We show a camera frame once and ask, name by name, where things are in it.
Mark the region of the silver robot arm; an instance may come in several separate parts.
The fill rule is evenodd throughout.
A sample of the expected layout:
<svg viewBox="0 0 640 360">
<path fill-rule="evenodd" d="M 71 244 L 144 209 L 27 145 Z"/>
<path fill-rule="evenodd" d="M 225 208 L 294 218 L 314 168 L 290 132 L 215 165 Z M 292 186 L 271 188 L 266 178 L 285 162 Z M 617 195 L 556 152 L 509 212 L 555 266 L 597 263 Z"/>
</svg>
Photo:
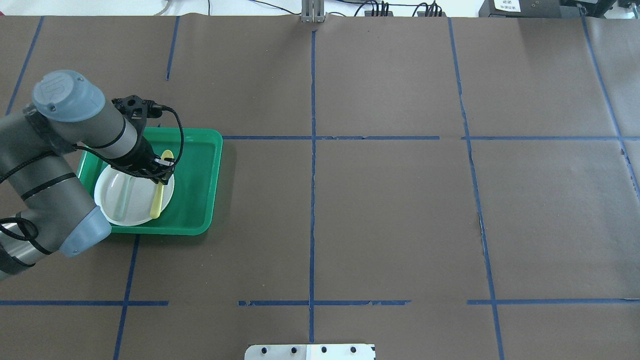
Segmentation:
<svg viewBox="0 0 640 360">
<path fill-rule="evenodd" d="M 1 219 L 2 280 L 49 255 L 79 255 L 112 232 L 112 226 L 64 156 L 85 151 L 114 170 L 167 185 L 179 159 L 163 159 L 144 137 L 147 120 L 167 105 L 136 95 L 107 100 L 73 70 L 43 76 L 30 103 L 1 119 L 0 168 L 25 203 Z"/>
</svg>

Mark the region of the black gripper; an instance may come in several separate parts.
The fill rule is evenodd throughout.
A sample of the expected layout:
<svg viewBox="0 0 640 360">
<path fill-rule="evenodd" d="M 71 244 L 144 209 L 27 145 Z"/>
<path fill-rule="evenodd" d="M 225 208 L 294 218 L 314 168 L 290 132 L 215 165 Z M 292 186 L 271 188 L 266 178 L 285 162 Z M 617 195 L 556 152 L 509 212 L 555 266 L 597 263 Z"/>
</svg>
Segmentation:
<svg viewBox="0 0 640 360">
<path fill-rule="evenodd" d="M 151 144 L 140 136 L 132 150 L 118 158 L 118 171 L 151 180 L 155 184 L 167 185 L 174 174 L 175 161 L 172 154 L 157 155 Z"/>
</svg>

